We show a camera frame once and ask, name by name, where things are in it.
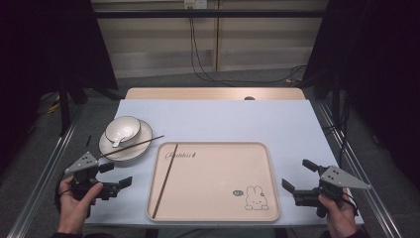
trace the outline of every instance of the table surface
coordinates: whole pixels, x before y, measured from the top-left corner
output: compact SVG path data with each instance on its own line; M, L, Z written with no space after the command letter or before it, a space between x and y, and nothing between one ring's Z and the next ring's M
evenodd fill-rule
M256 100L245 101L245 97ZM112 173L98 175L100 180L133 176L133 184L120 191L116 199L97 201L86 223L143 227L281 227L326 223L325 219L316 216L316 208L295 206L292 195L281 187L282 179L289 180L297 189L312 189L318 185L318 176L301 165L303 159L322 166L337 164L312 106L300 89L133 88L127 99L120 102L115 117L123 115L147 121L154 136L164 137L152 142L140 158L116 164ZM281 209L279 218L271 222L150 220L146 208L158 147L165 142L179 141L259 142L266 145ZM363 220L357 217L357 223L361 224Z

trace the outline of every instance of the human hand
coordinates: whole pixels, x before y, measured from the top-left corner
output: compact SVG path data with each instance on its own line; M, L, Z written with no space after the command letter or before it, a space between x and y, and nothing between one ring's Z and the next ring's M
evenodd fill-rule
M95 184L79 201L74 199L73 193L69 190L72 179L73 177L66 178L59 184L61 215L57 231L67 234L80 234L89 206L94 203L95 197L101 191L103 184L100 182Z
M343 199L349 200L346 195L347 189L343 187ZM332 199L319 195L319 201L327 207L328 229L332 238L348 237L358 231L356 225L354 208L346 202L340 202L338 205Z

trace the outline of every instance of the white plate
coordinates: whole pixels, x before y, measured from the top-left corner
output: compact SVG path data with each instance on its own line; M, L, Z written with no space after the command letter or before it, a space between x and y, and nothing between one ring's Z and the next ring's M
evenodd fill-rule
M152 128L151 126L146 123L145 121L139 120L141 127L142 127L142 132L140 134L140 137L133 143L141 143L143 141L146 140L150 140L153 136L153 132L152 132ZM142 155L149 147L149 145L151 144L151 142L147 142L144 143L142 145L139 145L137 147L133 147L130 149L127 149L125 151L122 152L118 152L115 153L113 155L107 156L108 159L112 160L112 161L129 161L132 160L140 155ZM99 150L101 151L102 154L108 154L117 150L120 150L121 148L113 148L112 147L113 143L110 142L106 136L105 133L102 134L101 139L99 140Z

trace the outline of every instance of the white table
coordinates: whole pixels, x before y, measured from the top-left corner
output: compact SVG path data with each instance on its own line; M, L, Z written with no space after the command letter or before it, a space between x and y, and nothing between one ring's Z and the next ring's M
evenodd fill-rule
M331 149L307 100L122 100L115 117L131 115L148 122L154 136L139 159L118 163L112 172L98 175L101 181L133 176L133 184L117 198L97 201L88 224L142 227L241 227L325 224L316 208L298 207L281 187L287 179L297 189L318 185L318 175L304 168L303 159L322 166L336 165ZM261 142L268 147L276 180L281 214L272 222L154 222L146 207L158 146L164 142ZM357 223L363 223L360 216Z

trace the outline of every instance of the wooden chopstick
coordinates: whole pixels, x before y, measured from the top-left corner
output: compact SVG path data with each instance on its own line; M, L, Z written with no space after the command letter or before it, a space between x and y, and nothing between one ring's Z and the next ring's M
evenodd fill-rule
M149 140L146 140L146 141L143 141L143 142L140 142L140 143L137 143L137 144L134 144L134 145L131 145L131 146L128 146L128 147L122 148L122 149L120 149L120 150L116 150L116 151L113 151L113 152L110 152L110 153L107 153L107 154L101 154L99 157L97 157L97 158L95 158L95 159L96 159L96 160L99 160L100 158L107 157L107 156L111 156L111 155L113 155L113 154L115 154L115 153L119 153L119 152L122 152L122 151L128 150L128 149L130 149L130 148L140 146L140 145L142 145L142 144L144 144L144 143L147 143L147 142L150 142L150 141L154 141L154 140L159 139L159 138L162 138L162 137L164 137L164 136L154 137L154 138L151 138L151 139L149 139Z
M158 206L160 205L161 196L163 195L164 187L166 186L167 178L169 177L170 168L172 168L172 163L175 159L176 149L178 149L178 144L175 145L175 150L173 151L172 158L170 159L169 168L167 168L166 176L164 177L163 185L161 186L160 195L157 199L157 206L155 207L154 215L152 216L153 219L155 219L158 213Z

